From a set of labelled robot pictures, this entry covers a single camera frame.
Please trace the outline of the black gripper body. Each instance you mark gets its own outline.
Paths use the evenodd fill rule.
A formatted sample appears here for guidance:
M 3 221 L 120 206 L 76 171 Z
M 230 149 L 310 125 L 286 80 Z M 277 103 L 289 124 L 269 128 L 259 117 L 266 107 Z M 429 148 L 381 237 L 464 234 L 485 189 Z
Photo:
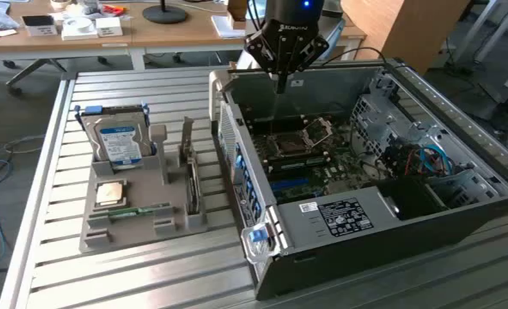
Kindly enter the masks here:
M 319 34 L 318 21 L 322 1 L 267 1 L 265 25 L 261 29 L 273 52 L 282 64 L 282 43 L 285 38 L 313 38 Z

